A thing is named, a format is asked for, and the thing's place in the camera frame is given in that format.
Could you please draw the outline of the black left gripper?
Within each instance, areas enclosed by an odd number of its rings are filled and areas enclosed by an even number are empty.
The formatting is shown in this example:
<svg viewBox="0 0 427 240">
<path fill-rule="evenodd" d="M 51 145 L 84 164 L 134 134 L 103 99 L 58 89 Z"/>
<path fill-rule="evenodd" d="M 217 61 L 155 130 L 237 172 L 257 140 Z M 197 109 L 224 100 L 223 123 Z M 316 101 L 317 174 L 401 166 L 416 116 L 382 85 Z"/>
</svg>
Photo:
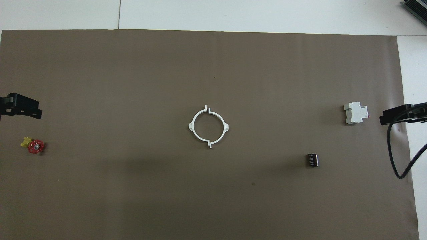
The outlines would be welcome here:
<svg viewBox="0 0 427 240">
<path fill-rule="evenodd" d="M 41 119 L 42 111 L 39 102 L 29 97 L 8 94 L 0 98 L 0 114 L 6 116 L 22 115 Z"/>
</svg>

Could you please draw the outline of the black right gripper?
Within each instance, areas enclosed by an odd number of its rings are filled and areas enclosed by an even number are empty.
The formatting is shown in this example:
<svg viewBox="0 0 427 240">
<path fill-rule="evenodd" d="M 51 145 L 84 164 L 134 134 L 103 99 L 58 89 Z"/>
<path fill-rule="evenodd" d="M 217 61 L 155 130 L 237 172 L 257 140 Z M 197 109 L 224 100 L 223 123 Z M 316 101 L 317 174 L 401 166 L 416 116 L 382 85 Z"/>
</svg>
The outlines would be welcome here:
<svg viewBox="0 0 427 240">
<path fill-rule="evenodd" d="M 380 116 L 382 126 L 395 123 L 426 123 L 427 122 L 427 103 L 406 104 L 405 108 L 396 114 L 391 120 L 391 109 L 384 110 Z"/>
</svg>

